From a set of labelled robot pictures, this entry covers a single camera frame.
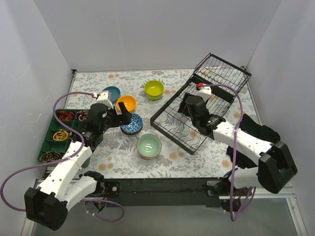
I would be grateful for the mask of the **red diamond pattern bowl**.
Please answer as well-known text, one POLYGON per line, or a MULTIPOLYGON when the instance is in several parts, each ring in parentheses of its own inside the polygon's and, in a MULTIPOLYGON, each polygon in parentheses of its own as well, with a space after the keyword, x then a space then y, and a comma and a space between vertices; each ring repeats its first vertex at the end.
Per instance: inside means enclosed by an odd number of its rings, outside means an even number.
POLYGON ((142 129, 143 127, 143 120, 140 115, 136 113, 131 113, 131 121, 129 125, 121 125, 120 128, 129 132, 137 131, 142 129))

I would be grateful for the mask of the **pink patterned bowl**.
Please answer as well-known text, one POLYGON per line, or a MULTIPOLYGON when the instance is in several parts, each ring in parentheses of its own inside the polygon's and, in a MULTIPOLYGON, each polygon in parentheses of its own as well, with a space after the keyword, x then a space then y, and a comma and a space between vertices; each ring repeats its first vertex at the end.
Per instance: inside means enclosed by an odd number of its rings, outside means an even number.
POLYGON ((121 129, 121 131, 124 132, 124 133, 137 133, 137 132, 141 132, 142 129, 139 129, 139 130, 133 131, 133 132, 129 132, 129 131, 126 131, 126 130, 123 130, 123 129, 121 129))

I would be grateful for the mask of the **orange plastic bowl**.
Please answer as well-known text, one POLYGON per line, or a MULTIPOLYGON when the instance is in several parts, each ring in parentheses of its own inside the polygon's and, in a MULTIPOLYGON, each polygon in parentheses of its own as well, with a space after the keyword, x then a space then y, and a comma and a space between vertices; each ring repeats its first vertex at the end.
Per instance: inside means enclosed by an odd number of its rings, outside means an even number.
POLYGON ((120 107, 119 107, 119 103, 120 103, 120 102, 123 102, 123 103, 124 103, 126 109, 127 109, 129 112, 133 112, 134 109, 136 108, 136 104, 137 104, 136 99, 135 99, 133 96, 131 96, 131 95, 124 95, 124 96, 121 96, 121 97, 116 101, 116 106, 117 106, 117 108, 118 108, 119 110, 121 110, 120 107))

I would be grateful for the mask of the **blue ceramic bowl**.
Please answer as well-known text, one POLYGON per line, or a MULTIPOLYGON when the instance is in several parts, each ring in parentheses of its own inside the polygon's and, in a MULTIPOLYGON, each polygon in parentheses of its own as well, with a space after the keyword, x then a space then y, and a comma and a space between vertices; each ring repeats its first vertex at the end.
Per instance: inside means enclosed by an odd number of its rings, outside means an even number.
POLYGON ((110 92, 110 101, 116 103, 116 101, 121 97, 121 91, 116 86, 109 86, 103 89, 103 91, 110 92))

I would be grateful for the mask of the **lime green bowl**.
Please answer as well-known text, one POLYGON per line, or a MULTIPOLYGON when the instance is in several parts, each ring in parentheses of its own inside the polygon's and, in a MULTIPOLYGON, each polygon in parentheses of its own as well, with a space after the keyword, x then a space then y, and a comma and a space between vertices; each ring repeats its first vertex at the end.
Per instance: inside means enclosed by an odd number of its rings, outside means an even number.
POLYGON ((163 93, 145 93, 150 100, 159 100, 163 93))
POLYGON ((149 96, 160 96, 164 92, 164 85, 158 80, 151 80, 145 84, 144 90, 149 96))

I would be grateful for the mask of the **mint green flower bowl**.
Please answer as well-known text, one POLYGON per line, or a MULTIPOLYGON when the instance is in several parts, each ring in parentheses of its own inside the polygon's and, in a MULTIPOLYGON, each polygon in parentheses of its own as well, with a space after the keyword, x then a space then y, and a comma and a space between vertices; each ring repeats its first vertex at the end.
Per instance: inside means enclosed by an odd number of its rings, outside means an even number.
POLYGON ((160 139, 153 134, 144 134, 137 141, 137 150, 140 155, 153 157, 160 154, 162 143, 160 139))

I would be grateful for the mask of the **black wire dish rack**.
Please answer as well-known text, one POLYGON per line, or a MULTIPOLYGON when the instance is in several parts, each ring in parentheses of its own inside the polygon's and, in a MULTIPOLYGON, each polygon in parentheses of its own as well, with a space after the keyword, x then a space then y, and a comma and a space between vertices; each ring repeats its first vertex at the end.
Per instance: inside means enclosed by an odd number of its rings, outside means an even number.
POLYGON ((185 84, 151 117, 153 128, 195 154, 246 85, 251 73, 209 53, 185 84))

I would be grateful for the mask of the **beige ceramic bowl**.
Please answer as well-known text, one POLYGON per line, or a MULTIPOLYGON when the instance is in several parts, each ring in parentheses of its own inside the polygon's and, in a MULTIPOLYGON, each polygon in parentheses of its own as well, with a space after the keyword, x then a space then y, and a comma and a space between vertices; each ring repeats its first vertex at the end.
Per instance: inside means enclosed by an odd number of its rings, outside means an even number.
POLYGON ((153 156, 153 157, 147 157, 147 156, 143 156, 143 155, 140 155, 143 159, 146 159, 146 160, 153 160, 153 159, 156 159, 158 157, 157 156, 153 156))

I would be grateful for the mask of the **blue floral white bowl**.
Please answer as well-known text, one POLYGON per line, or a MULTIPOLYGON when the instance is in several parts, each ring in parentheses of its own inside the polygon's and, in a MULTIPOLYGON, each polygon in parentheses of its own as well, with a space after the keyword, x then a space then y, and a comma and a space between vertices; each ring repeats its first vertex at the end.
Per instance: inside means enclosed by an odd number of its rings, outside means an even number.
POLYGON ((137 132, 137 133, 124 133, 124 132, 123 132, 123 134, 126 135, 126 136, 128 136, 128 137, 133 137, 133 136, 138 135, 139 132, 137 132))

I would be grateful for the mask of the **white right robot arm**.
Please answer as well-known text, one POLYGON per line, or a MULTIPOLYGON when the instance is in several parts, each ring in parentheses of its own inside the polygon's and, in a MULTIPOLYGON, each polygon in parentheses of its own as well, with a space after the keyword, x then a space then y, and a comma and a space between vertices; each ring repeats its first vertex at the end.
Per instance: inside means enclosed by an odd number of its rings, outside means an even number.
POLYGON ((186 93, 179 112, 190 117, 200 134, 228 145, 255 164, 255 167, 236 167, 223 177, 222 188, 227 195, 232 196, 241 188, 251 187, 262 187, 277 194, 297 174, 285 143, 271 143, 235 129, 224 118, 209 113, 201 96, 186 93))

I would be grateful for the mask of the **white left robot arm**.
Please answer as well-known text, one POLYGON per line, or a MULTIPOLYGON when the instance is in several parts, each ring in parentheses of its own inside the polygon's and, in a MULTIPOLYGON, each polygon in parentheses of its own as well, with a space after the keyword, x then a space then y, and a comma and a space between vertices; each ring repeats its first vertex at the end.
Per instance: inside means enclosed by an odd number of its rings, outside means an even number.
POLYGON ((93 104, 88 117, 72 130, 72 142, 63 158, 50 175, 37 187, 24 194, 26 215, 53 231, 65 222, 68 212, 85 196, 95 197, 104 193, 103 175, 92 172, 81 177, 75 184, 72 179, 102 142, 109 128, 128 125, 131 113, 123 102, 119 103, 121 114, 102 103, 93 104))

